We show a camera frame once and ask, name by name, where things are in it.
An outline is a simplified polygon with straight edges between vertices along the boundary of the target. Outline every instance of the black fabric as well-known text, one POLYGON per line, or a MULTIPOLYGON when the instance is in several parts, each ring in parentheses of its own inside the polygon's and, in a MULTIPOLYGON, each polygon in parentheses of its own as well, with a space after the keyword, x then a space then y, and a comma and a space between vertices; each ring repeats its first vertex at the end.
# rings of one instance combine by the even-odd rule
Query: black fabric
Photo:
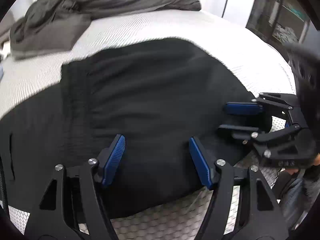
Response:
POLYGON ((70 50, 91 20, 157 9, 199 11, 198 0, 37 0, 10 30, 15 58, 70 50))
POLYGON ((232 165, 246 154, 242 144, 229 144, 215 131, 222 123, 247 123, 225 115, 223 106, 250 101, 252 93, 221 62, 188 41, 106 49, 63 65, 61 72, 60 84, 0 121, 0 130, 12 133, 15 180, 7 180, 7 189, 9 204, 16 208, 30 211, 57 163, 81 165, 119 133, 126 137, 126 150, 103 192, 111 218, 201 187, 188 152, 191 136, 232 165))

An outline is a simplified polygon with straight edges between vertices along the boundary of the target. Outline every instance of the ridged blue pad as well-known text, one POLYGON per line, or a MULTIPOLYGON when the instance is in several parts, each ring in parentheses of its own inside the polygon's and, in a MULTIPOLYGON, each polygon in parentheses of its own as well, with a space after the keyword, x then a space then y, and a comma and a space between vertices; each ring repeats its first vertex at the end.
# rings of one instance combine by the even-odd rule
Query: ridged blue pad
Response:
POLYGON ((226 104, 224 108, 227 114, 256 115, 263 112, 263 108, 257 104, 226 104))
POLYGON ((125 149, 125 138, 123 135, 120 136, 118 142, 113 149, 109 149, 111 152, 110 157, 104 166, 104 174, 102 179, 102 186, 106 187, 111 184, 116 174, 116 170, 121 161, 122 155, 125 149))
POLYGON ((213 183, 210 179, 209 166, 207 165, 201 153, 201 150, 199 149, 193 137, 189 139, 189 152, 191 154, 193 163, 195 164, 195 167, 202 185, 206 186, 208 189, 211 189, 213 186, 213 183))

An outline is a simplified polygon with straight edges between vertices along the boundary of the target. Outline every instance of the mattress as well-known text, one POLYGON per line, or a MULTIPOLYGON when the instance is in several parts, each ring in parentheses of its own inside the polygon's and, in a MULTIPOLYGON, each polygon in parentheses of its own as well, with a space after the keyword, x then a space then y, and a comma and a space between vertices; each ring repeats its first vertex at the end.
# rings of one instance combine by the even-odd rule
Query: mattress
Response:
MULTIPOLYGON (((61 65, 86 58, 107 48, 119 48, 163 38, 187 40, 220 60, 255 96, 259 92, 295 94, 290 66, 271 46, 249 30, 200 11, 164 10, 93 21, 67 52, 1 63, 5 71, 0 82, 0 119, 17 104, 60 81, 61 65)), ((273 118, 272 130, 284 127, 284 120, 273 118)), ((258 165, 248 155, 239 167, 258 165)), ((277 169, 260 168, 271 186, 277 169)), ((225 234, 235 224, 239 186, 234 187, 225 234)), ((112 220, 120 240, 193 240, 208 208, 212 192, 205 188, 172 203, 149 208, 127 218, 112 220)), ((29 213, 9 207, 12 222, 23 233, 29 213)), ((88 232, 85 224, 79 228, 88 232)))

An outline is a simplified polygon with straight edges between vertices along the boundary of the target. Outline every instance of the metal screw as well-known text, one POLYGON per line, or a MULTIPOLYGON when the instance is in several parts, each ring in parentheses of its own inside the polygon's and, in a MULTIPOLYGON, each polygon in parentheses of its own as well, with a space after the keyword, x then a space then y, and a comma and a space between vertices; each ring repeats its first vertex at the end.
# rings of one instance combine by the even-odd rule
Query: metal screw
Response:
POLYGON ((89 163, 90 165, 94 165, 94 164, 97 163, 97 159, 92 158, 92 159, 88 160, 88 163, 89 163))
POLYGON ((252 138, 257 138, 258 135, 259 135, 259 134, 258 134, 257 132, 253 132, 253 133, 251 134, 251 137, 252 137, 252 138))
POLYGON ((55 170, 56 171, 61 171, 63 169, 63 165, 62 164, 57 164, 56 166, 55 166, 55 170))
POLYGON ((259 170, 259 168, 258 168, 258 166, 256 166, 256 165, 252 165, 252 166, 250 166, 250 170, 256 172, 256 171, 259 170))
POLYGON ((225 160, 222 160, 222 159, 218 159, 218 160, 217 160, 217 164, 218 164, 219 166, 224 166, 224 165, 226 164, 226 161, 225 161, 225 160))
POLYGON ((266 149, 263 153, 263 155, 266 157, 266 158, 270 158, 271 157, 271 151, 269 149, 266 149))

